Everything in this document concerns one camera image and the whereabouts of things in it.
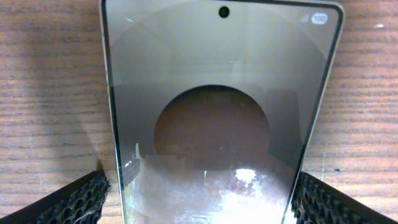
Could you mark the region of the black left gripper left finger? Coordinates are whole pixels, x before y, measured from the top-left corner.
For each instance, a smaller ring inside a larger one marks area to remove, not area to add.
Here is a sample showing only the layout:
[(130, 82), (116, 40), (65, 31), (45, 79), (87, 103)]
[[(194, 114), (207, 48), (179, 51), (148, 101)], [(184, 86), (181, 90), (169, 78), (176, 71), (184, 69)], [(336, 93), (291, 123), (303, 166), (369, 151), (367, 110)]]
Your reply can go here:
[(109, 190), (103, 171), (93, 171), (1, 218), (1, 224), (97, 223)]

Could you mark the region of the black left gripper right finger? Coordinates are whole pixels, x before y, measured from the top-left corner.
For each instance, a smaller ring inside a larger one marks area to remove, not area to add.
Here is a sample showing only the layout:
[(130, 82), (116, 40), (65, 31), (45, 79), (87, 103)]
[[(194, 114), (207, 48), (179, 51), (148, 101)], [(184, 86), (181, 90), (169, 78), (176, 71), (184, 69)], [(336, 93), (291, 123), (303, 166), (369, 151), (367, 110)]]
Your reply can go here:
[(298, 177), (291, 208), (301, 224), (397, 224), (306, 172)]

